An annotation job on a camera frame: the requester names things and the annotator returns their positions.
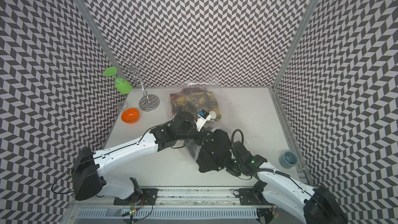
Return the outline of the yellow plaid shirt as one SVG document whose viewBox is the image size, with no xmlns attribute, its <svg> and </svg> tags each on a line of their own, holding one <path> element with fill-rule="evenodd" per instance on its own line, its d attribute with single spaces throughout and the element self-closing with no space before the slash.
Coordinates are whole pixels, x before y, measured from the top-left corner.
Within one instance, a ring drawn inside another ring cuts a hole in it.
<svg viewBox="0 0 398 224">
<path fill-rule="evenodd" d="M 212 92 L 189 92 L 188 94 L 179 92 L 170 94 L 172 114 L 180 112 L 198 113 L 201 110 L 216 113 L 216 121 L 221 120 L 219 104 Z"/>
</svg>

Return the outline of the clear plastic vacuum bag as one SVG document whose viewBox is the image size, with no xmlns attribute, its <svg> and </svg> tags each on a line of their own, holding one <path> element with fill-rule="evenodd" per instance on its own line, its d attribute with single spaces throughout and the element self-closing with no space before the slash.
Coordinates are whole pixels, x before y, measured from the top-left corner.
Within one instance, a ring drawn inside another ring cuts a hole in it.
<svg viewBox="0 0 398 224">
<path fill-rule="evenodd" d="M 207 134 L 223 130 L 232 135 L 233 129 L 227 126 L 227 112 L 221 109 L 227 103 L 218 82 L 186 82 L 170 93 L 172 116 L 182 112 L 192 114 L 194 128 Z"/>
</svg>

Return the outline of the red black plaid shirt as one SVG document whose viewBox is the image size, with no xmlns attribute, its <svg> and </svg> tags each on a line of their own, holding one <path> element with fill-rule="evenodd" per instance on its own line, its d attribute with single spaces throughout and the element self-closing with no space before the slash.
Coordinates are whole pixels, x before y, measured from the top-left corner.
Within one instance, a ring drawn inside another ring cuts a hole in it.
<svg viewBox="0 0 398 224">
<path fill-rule="evenodd" d="M 170 94 L 171 106 L 192 105 L 199 107 L 215 100 L 212 92 L 203 87 L 183 88 L 180 92 Z"/>
</svg>

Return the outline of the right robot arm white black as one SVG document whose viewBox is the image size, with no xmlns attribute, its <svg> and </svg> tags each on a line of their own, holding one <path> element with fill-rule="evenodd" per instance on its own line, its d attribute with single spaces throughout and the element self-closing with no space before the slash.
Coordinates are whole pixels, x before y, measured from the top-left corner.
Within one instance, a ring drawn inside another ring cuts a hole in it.
<svg viewBox="0 0 398 224">
<path fill-rule="evenodd" d="M 258 180 L 262 198 L 305 224 L 347 224 L 336 197 L 323 186 L 310 186 L 276 169 L 260 155 L 253 156 L 242 142 L 231 145 L 234 164 L 245 176 Z"/>
</svg>

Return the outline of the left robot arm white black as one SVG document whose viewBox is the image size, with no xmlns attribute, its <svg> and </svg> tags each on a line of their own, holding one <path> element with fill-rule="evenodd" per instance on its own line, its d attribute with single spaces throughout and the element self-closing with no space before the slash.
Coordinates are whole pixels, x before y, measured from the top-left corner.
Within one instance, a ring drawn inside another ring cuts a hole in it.
<svg viewBox="0 0 398 224">
<path fill-rule="evenodd" d="M 84 201 L 102 195 L 126 201 L 132 196 L 139 197 L 136 179 L 112 176 L 111 171 L 141 156 L 173 147 L 178 141 L 201 145 L 208 136 L 205 123 L 216 117 L 213 111 L 201 110 L 197 116 L 184 111 L 124 144 L 97 151 L 82 149 L 70 171 L 75 199 Z"/>
</svg>

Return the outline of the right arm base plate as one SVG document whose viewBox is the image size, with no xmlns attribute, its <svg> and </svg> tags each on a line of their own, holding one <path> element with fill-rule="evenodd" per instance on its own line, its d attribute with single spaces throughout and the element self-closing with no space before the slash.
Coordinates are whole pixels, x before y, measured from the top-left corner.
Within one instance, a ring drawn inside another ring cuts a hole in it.
<svg viewBox="0 0 398 224">
<path fill-rule="evenodd" d="M 240 188 L 235 195 L 239 198 L 241 206 L 271 206 L 263 197 L 263 194 L 252 188 Z"/>
</svg>

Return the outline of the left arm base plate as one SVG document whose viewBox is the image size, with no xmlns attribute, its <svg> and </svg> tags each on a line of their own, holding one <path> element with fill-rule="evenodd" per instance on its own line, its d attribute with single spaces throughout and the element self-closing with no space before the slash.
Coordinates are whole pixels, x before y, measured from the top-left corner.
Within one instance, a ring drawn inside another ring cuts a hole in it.
<svg viewBox="0 0 398 224">
<path fill-rule="evenodd" d="M 157 188 L 144 188 L 141 189 L 137 179 L 130 177 L 130 181 L 133 184 L 133 193 L 122 200 L 120 198 L 114 199 L 114 205 L 155 205 L 159 190 Z"/>
</svg>

